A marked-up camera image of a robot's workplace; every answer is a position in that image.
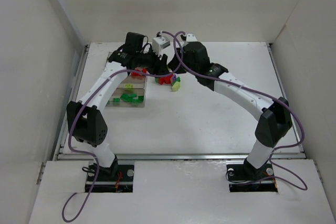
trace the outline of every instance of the white table surface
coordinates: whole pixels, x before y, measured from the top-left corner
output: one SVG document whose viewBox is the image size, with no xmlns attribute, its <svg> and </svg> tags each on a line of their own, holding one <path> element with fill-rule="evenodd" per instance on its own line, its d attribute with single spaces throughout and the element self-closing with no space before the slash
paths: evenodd
<svg viewBox="0 0 336 224">
<path fill-rule="evenodd" d="M 78 98 L 101 75 L 108 53 L 122 43 L 92 43 Z M 219 63 L 248 86 L 281 96 L 280 86 L 264 42 L 205 42 L 211 62 Z M 169 60 L 173 48 L 165 49 Z M 172 92 L 149 77 L 144 108 L 105 108 L 106 141 L 118 154 L 246 154 L 255 142 L 257 121 L 223 95 L 200 85 L 191 74 L 180 74 L 181 88 Z M 295 143 L 294 130 L 279 145 Z M 75 148 L 86 150 L 75 139 Z M 297 153 L 299 148 L 281 150 Z M 69 154 L 67 144 L 63 153 Z"/>
<path fill-rule="evenodd" d="M 278 193 L 230 193 L 225 161 L 136 162 L 133 193 L 94 193 L 73 224 L 331 224 L 335 223 L 314 162 L 281 160 L 308 185 L 300 191 L 277 180 Z M 64 223 L 61 210 L 74 192 L 83 192 L 87 161 L 48 162 L 30 224 Z M 299 183 L 274 167 L 277 176 Z M 86 193 L 68 204 L 78 212 Z"/>
</svg>

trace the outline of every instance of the green block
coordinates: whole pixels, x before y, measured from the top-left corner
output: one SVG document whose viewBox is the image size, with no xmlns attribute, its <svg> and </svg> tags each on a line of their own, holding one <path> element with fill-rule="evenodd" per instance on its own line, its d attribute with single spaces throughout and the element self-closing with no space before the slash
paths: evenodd
<svg viewBox="0 0 336 224">
<path fill-rule="evenodd" d="M 131 102 L 132 101 L 132 98 L 128 94 L 122 94 L 120 99 L 123 100 L 124 102 Z"/>
</svg>

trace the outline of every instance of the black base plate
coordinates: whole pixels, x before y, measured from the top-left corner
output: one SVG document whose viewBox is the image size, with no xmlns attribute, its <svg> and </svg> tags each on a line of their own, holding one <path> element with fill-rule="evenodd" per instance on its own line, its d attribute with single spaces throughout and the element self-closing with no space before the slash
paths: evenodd
<svg viewBox="0 0 336 224">
<path fill-rule="evenodd" d="M 235 192 L 252 192 L 252 191 L 275 191 L 277 192 L 277 186 L 275 182 L 272 179 L 265 179 L 268 183 L 260 183 L 256 182 L 254 184 L 250 185 L 241 185 L 240 183 L 243 182 L 250 182 L 250 181 L 256 181 L 262 178 L 268 177 L 266 173 L 266 169 L 271 168 L 271 164 L 265 164 L 262 168 L 262 170 L 259 172 L 258 175 L 256 176 L 250 176 L 248 175 L 245 170 L 244 170 L 244 165 L 243 164 L 227 164 L 226 165 L 227 170 L 232 168 L 234 170 L 233 175 L 229 175 L 228 173 L 226 174 L 227 180 L 230 182 L 229 184 L 229 189 L 230 192 L 235 193 Z"/>
<path fill-rule="evenodd" d="M 95 165 L 90 165 L 89 169 L 94 169 L 96 170 Z M 121 180 L 120 183 L 122 182 L 133 182 L 134 176 L 127 176 L 127 171 L 128 170 L 133 170 L 134 171 L 134 165 L 118 165 L 118 170 L 117 174 L 121 172 Z M 99 172 L 97 182 L 117 182 L 118 180 L 118 175 L 115 175 L 114 177 L 107 176 L 106 173 L 101 173 Z M 87 176 L 87 182 L 92 182 L 94 179 L 94 176 Z"/>
<path fill-rule="evenodd" d="M 248 175 L 245 170 L 244 170 L 244 165 L 243 164 L 227 164 L 226 169 L 229 170 L 232 168 L 234 170 L 233 176 L 230 176 L 229 174 L 227 175 L 228 180 L 230 182 L 240 182 L 240 181 L 247 181 L 247 180 L 259 180 L 261 178 L 268 177 L 266 174 L 266 169 L 271 168 L 273 169 L 271 164 L 265 164 L 262 168 L 262 170 L 259 172 L 257 176 L 251 177 Z"/>
</svg>

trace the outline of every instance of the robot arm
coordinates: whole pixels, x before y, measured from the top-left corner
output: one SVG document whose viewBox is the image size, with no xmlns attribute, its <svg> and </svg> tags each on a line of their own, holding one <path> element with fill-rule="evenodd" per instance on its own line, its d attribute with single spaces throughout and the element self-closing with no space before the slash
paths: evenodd
<svg viewBox="0 0 336 224">
<path fill-rule="evenodd" d="M 200 84 L 230 98 L 258 121 L 255 131 L 256 142 L 252 151 L 244 160 L 243 167 L 246 173 L 246 180 L 254 180 L 263 171 L 263 167 L 278 141 L 292 127 L 289 111 L 269 98 L 242 89 L 242 86 L 248 86 L 235 78 L 227 68 L 217 63 L 211 63 L 205 46 L 198 42 L 194 35 L 187 34 L 182 36 L 182 39 L 185 41 L 182 47 L 184 52 L 183 62 L 190 69 L 203 76 L 219 78 L 240 85 L 240 87 L 237 87 L 221 81 L 196 76 Z M 168 66 L 174 69 L 178 63 L 179 60 L 175 55 Z M 177 73 L 185 72 L 186 70 L 183 67 L 180 67 L 177 71 Z M 288 101 L 285 98 L 280 97 L 279 100 L 288 105 Z"/>
<path fill-rule="evenodd" d="M 92 86 L 92 88 L 78 100 L 69 102 L 67 105 L 68 129 L 82 107 L 95 91 L 106 82 L 100 91 L 89 101 L 83 114 L 76 123 L 73 137 L 79 142 L 85 142 L 91 146 L 91 151 L 99 160 L 101 170 L 108 176 L 113 177 L 117 171 L 118 160 L 111 151 L 109 144 L 104 139 L 107 136 L 107 125 L 102 116 L 105 106 L 118 85 L 128 76 L 128 73 L 121 72 L 112 78 L 110 76 L 118 71 L 146 67 L 152 74 L 168 74 L 167 55 L 160 56 L 162 49 L 170 45 L 167 38 L 161 36 L 153 41 L 153 49 L 143 52 L 143 35 L 128 33 L 122 51 L 114 51 L 108 58 L 103 73 Z"/>
</svg>

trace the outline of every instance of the cable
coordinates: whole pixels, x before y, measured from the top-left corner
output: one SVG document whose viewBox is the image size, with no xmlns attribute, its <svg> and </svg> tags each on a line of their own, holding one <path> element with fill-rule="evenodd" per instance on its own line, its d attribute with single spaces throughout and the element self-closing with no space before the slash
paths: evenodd
<svg viewBox="0 0 336 224">
<path fill-rule="evenodd" d="M 275 98 L 275 97 L 273 97 L 273 96 L 271 96 L 271 95 L 269 95 L 269 94 L 266 94 L 266 93 L 263 93 L 263 92 L 258 91 L 258 90 L 254 90 L 254 89 L 251 89 L 251 88 L 247 88 L 247 87 L 241 86 L 240 84 L 237 84 L 237 83 L 234 83 L 234 82 L 231 82 L 231 81 L 222 80 L 222 79 L 220 79 L 220 78 L 215 78 L 215 77 L 210 77 L 210 76 L 204 76 L 204 75 L 202 75 L 202 74 L 199 74 L 199 73 L 193 71 L 192 69 L 190 69 L 190 68 L 183 62 L 183 59 L 180 58 L 180 56 L 179 56 L 179 53 L 178 53 L 177 48 L 176 48 L 176 43 L 179 45 L 179 47 L 180 47 L 180 49 L 181 49 L 181 50 L 180 50 L 181 55 L 182 55 L 182 53 L 183 53 L 183 49 L 182 49 L 182 45 L 181 45 L 181 43 L 179 42 L 179 40 L 178 40 L 178 38 L 177 38 L 177 35 L 173 35 L 172 33 L 168 32 L 168 31 L 162 31 L 161 33 L 163 33 L 163 34 L 168 34 L 168 35 L 170 35 L 170 36 L 173 37 L 173 46 L 174 46 L 175 55 L 176 55 L 176 57 L 178 58 L 178 60 L 180 61 L 180 64 L 181 64 L 181 65 L 182 65 L 182 66 L 183 66 L 189 73 L 193 74 L 194 76 L 201 77 L 201 78 L 205 78 L 205 79 L 209 79 L 209 80 L 214 80 L 214 81 L 224 82 L 224 83 L 227 83 L 227 84 L 236 86 L 236 87 L 238 87 L 238 88 L 242 88 L 242 89 L 244 89 L 244 90 L 247 90 L 247 91 L 249 91 L 249 92 L 253 92 L 253 93 L 260 94 L 260 95 L 262 95 L 262 96 L 268 97 L 268 98 L 272 99 L 273 101 L 275 101 L 275 102 L 279 103 L 280 105 L 282 105 L 286 110 L 288 110 L 288 111 L 292 114 L 292 116 L 293 116 L 293 118 L 295 119 L 295 121 L 298 123 L 299 128 L 300 128 L 300 132 L 301 132 L 301 139 L 300 139 L 300 141 L 299 141 L 298 143 L 296 143 L 296 144 L 291 144 L 291 145 L 284 145 L 284 146 L 275 147 L 274 150 L 273 150 L 273 152 L 272 152 L 271 155 L 269 156 L 269 159 L 268 159 L 268 160 L 270 161 L 270 163 L 271 163 L 272 165 L 277 166 L 277 167 L 279 167 L 279 168 L 281 168 L 281 169 L 283 169 L 283 170 L 285 170 L 285 171 L 291 173 L 291 174 L 294 175 L 295 177 L 297 177 L 297 178 L 302 182 L 302 184 L 303 184 L 304 187 L 299 187 L 299 186 L 293 184 L 292 182 L 290 182 L 290 181 L 288 181 L 288 180 L 286 180 L 286 179 L 284 179 L 284 178 L 278 177 L 278 176 L 269 176 L 269 177 L 262 178 L 262 179 L 259 179 L 259 180 L 256 180 L 256 181 L 252 181 L 252 182 L 248 182 L 248 183 L 241 183 L 241 185 L 251 185 L 251 184 L 254 184 L 254 183 L 263 181 L 263 180 L 265 180 L 265 179 L 277 178 L 277 179 L 280 179 L 280 180 L 282 180 L 282 181 L 284 181 L 284 182 L 286 182 L 286 183 L 288 183 L 288 184 L 290 184 L 290 185 L 292 185 L 292 186 L 294 186 L 294 187 L 296 187 L 296 188 L 298 188 L 298 189 L 300 189 L 300 190 L 308 190 L 308 186 L 307 186 L 307 184 L 303 181 L 302 178 L 299 177 L 299 175 L 297 175 L 296 173 L 292 172 L 291 170 L 289 170 L 289 169 L 287 169 L 287 168 L 285 168 L 285 167 L 283 167 L 283 166 L 281 166 L 281 165 L 278 165 L 278 164 L 274 163 L 274 162 L 271 160 L 271 159 L 272 159 L 272 156 L 273 156 L 273 154 L 274 154 L 274 152 L 275 152 L 276 150 L 284 149 L 284 148 L 292 148 L 292 147 L 295 147 L 295 146 L 299 146 L 299 145 L 301 145 L 301 144 L 303 143 L 303 141 L 304 141 L 304 139 L 305 139 L 305 130 L 303 129 L 303 125 L 302 125 L 302 123 L 301 123 L 299 117 L 296 115 L 296 113 L 295 113 L 289 106 L 287 106 L 284 102 L 280 101 L 279 99 L 277 99 L 277 98 Z"/>
<path fill-rule="evenodd" d="M 179 34 L 183 34 L 185 32 L 183 31 L 180 31 L 176 34 L 176 36 L 178 36 Z M 181 66 L 181 63 L 178 64 L 178 66 L 176 67 L 176 69 L 173 71 L 173 73 L 175 73 L 176 71 L 178 71 L 178 69 L 180 68 Z M 114 76 L 116 76 L 117 74 L 119 73 L 124 73 L 124 72 L 129 72 L 129 73 L 139 73 L 143 76 L 149 76 L 149 77 L 155 77 L 155 78 L 162 78 L 162 77 L 168 77 L 170 76 L 172 73 L 168 73 L 168 74 L 163 74 L 163 75 L 155 75 L 155 74 L 149 74 L 149 73 L 143 73 L 143 72 L 140 72 L 140 71 L 137 71 L 137 70 L 129 70 L 129 69 L 124 69 L 124 70 L 119 70 L 113 74 L 111 74 L 109 76 L 109 78 L 107 78 L 93 93 L 92 95 L 88 98 L 88 100 L 82 105 L 82 107 L 80 108 L 80 110 L 78 111 L 72 125 L 71 125 L 71 128 L 69 130 L 69 137 L 68 137 L 68 147 L 69 149 L 74 152 L 74 153 L 80 153 L 80 154 L 86 154 L 86 155 L 90 155 L 94 158 L 94 160 L 96 161 L 96 164 L 97 164 L 97 170 L 96 170 L 96 173 L 95 173 L 95 177 L 93 178 L 93 181 L 92 181 L 92 184 L 91 184 L 91 187 L 88 191 L 88 194 L 86 195 L 85 197 L 85 200 L 83 202 L 83 204 L 81 205 L 78 213 L 75 215 L 75 217 L 73 217 L 72 219 L 68 220 L 65 218 L 65 209 L 69 203 L 69 201 L 77 194 L 77 193 L 74 193 L 72 194 L 68 200 L 65 202 L 64 206 L 63 206 L 63 209 L 62 209 L 62 219 L 64 222 L 66 223 L 70 223 L 70 222 L 73 222 L 74 220 L 76 220 L 78 218 L 78 216 L 80 215 L 80 213 L 82 212 L 85 204 L 86 204 L 86 201 L 88 200 L 92 190 L 93 190 L 93 187 L 94 187 L 94 184 L 96 183 L 97 181 L 97 178 L 98 178 L 98 174 L 99 174 L 99 161 L 97 159 L 97 157 L 95 156 L 94 153 L 91 153 L 91 152 L 86 152 L 86 151 L 80 151 L 80 150 L 76 150 L 74 149 L 72 146 L 71 146 L 71 138 L 72 138 L 72 135 L 74 133 L 74 130 L 75 130 L 75 127 L 76 127 L 76 124 L 79 120 L 79 118 L 81 117 L 85 107 L 89 104 L 89 102 L 93 99 L 93 97 L 95 97 L 97 95 L 97 93 L 110 81 L 111 78 L 113 78 Z"/>
</svg>

